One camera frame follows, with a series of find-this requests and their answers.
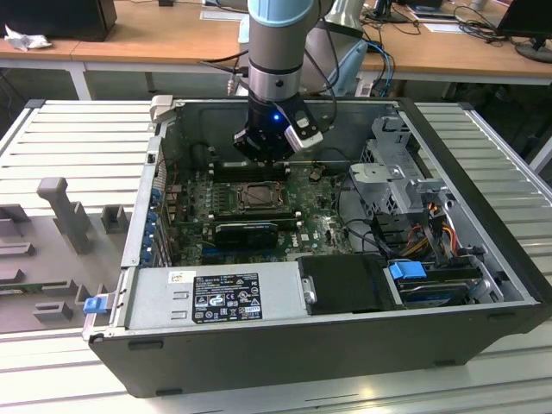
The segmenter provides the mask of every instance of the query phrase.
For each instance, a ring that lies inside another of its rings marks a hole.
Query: power supply label
[[[195,323],[262,319],[259,274],[197,276],[191,316]]]

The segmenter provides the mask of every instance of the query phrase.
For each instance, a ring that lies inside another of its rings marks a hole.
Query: motherboard
[[[281,174],[195,172],[170,205],[175,264],[222,265],[353,253],[336,214],[342,175],[317,166]]]

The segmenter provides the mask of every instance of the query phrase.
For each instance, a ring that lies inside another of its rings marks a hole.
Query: blue cable
[[[376,45],[375,43],[372,43],[371,41],[367,41],[367,44],[370,47],[373,47],[374,49],[376,49],[386,59],[386,63],[387,63],[387,81],[386,81],[386,86],[384,87],[384,89],[380,93],[381,96],[384,96],[387,93],[387,89],[389,88],[389,85],[391,84],[391,61],[389,60],[389,54],[385,50],[383,50],[381,47]]]

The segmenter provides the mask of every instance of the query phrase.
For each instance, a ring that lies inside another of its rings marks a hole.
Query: robotic arm
[[[234,146],[254,162],[272,164],[312,147],[329,128],[299,95],[307,34],[334,0],[248,0],[249,108]],[[237,0],[219,1],[243,9]]]

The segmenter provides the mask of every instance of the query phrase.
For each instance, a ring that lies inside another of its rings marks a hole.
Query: blue latch
[[[389,266],[394,280],[397,279],[425,279],[428,274],[419,261],[397,261]]]
[[[147,221],[150,223],[155,223],[158,217],[159,216],[152,211],[147,212]]]
[[[85,306],[83,307],[85,314],[89,313],[107,313],[107,297],[96,296],[94,298],[87,298],[85,300]]]
[[[161,200],[161,191],[159,188],[152,188],[152,202],[157,203]]]

